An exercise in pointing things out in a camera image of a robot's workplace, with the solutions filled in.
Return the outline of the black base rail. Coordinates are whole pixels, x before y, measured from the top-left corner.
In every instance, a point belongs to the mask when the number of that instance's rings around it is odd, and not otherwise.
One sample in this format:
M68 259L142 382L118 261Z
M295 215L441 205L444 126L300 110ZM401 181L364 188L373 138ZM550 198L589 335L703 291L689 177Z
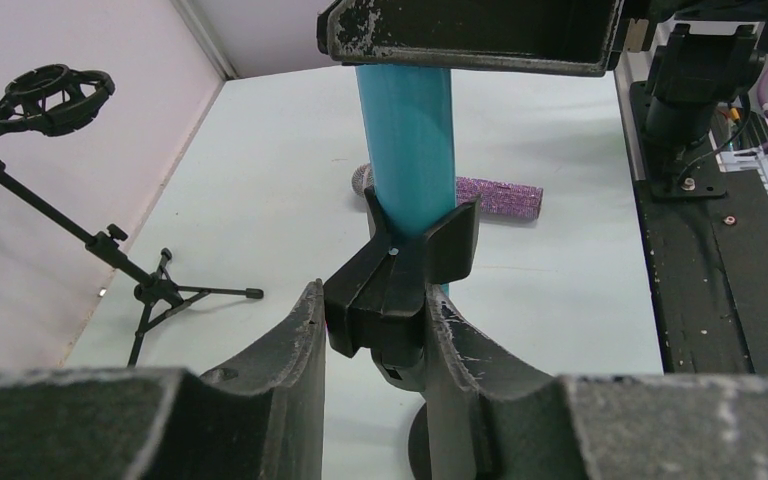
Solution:
M714 197L633 184L662 365L768 375L768 193L755 171L716 177Z

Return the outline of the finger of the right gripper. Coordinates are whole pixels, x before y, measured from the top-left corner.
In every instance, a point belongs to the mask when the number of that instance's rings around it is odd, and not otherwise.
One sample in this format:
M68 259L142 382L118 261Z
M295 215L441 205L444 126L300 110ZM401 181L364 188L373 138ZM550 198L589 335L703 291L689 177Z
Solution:
M321 53L347 65L600 77L623 2L343 0L317 17Z

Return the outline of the purple glitter microphone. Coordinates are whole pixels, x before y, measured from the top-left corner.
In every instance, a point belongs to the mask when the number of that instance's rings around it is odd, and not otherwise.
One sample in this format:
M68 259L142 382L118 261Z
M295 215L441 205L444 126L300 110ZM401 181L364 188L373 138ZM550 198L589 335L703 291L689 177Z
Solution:
M455 206L478 199L483 213L533 221L541 213L540 187L480 178L441 176L431 171L387 171L378 201L388 216L404 225L430 223Z

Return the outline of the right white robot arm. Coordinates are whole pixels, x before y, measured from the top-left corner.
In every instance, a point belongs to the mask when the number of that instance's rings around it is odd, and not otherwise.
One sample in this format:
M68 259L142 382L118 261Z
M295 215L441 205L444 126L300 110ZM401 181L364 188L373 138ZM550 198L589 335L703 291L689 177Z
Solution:
M654 49L645 138L673 150L682 181L716 104L746 94L768 55L768 1L335 1L319 14L321 53L395 64L595 77L624 52Z

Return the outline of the teal microphone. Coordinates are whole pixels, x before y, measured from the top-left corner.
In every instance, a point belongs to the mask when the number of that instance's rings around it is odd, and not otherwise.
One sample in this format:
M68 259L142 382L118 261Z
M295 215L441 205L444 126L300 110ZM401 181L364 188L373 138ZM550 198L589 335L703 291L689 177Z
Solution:
M456 206L451 71L355 68L376 196L404 237L425 232Z

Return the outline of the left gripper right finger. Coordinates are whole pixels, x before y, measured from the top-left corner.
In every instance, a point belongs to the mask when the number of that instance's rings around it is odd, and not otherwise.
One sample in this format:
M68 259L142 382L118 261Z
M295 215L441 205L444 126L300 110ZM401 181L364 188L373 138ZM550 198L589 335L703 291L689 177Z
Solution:
M546 374L426 293L435 479L768 479L768 376Z

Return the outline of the black round-base mic stand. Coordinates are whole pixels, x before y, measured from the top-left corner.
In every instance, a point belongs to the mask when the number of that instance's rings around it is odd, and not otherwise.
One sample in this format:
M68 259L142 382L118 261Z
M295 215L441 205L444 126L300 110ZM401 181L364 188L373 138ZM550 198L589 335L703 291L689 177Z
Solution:
M371 238L324 287L330 345L348 358L369 350L391 385L423 396L409 436L413 466L428 466L433 479L483 479L495 460L470 365L486 359L486 340L443 290L472 271L478 205L461 204L405 236L373 188L364 196Z

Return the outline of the black tripod shock-mount stand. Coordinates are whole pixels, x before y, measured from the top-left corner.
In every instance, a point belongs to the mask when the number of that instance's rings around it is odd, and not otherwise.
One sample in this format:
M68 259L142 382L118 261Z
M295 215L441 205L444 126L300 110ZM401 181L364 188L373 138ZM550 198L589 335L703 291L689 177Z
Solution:
M135 257L174 251L187 283L255 280L268 221L255 161L274 85L207 76L156 84L125 74L98 119L60 139L0 140L8 172L90 230L139 235ZM122 366L139 315L131 283L0 186L0 369Z

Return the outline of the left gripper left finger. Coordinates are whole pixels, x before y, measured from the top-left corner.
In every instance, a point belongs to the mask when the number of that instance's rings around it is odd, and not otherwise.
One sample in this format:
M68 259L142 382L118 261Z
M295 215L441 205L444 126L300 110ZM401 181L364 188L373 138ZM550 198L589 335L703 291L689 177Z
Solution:
M201 375L185 368L0 370L0 479L318 479L323 285Z

